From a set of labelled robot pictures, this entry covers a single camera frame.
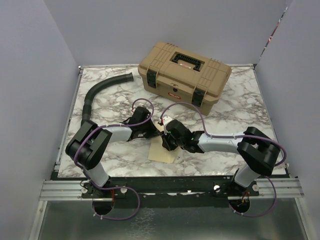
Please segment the cream paper envelope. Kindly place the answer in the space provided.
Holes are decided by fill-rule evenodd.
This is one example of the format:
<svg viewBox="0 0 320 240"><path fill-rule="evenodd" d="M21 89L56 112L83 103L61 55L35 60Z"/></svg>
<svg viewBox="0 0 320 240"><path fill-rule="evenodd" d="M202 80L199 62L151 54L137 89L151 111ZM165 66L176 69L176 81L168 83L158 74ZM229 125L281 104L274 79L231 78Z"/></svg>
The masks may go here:
<svg viewBox="0 0 320 240"><path fill-rule="evenodd" d="M173 151L168 151L162 146L162 143L163 140L160 135L151 139L147 159L150 161L172 164L180 154L180 150L176 148Z"/></svg>

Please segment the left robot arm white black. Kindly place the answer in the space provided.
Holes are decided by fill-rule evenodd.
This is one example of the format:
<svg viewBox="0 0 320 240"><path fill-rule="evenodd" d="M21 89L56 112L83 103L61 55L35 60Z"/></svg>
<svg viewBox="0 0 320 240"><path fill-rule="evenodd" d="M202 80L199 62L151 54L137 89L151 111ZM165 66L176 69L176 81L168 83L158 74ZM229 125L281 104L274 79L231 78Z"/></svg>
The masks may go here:
<svg viewBox="0 0 320 240"><path fill-rule="evenodd" d="M108 183L111 177L101 163L108 144L159 136L160 131L152 122L151 115L145 107L138 106L131 117L117 124L98 126L91 120L85 120L66 145L65 153L94 183L93 191L97 196L106 197L111 190Z"/></svg>

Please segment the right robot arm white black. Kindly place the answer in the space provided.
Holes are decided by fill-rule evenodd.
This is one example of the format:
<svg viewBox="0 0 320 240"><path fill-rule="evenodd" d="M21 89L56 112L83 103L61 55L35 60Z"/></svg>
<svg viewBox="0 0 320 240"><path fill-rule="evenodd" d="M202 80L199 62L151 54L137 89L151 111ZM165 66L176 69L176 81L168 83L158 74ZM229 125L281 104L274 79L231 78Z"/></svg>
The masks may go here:
<svg viewBox="0 0 320 240"><path fill-rule="evenodd" d="M239 169L229 189L240 196L260 176L270 176L276 166L281 148L255 127L248 127L243 133L213 135L205 131L190 131L177 119L162 118L162 146L168 151L181 148L189 153L224 152L239 154L245 165Z"/></svg>

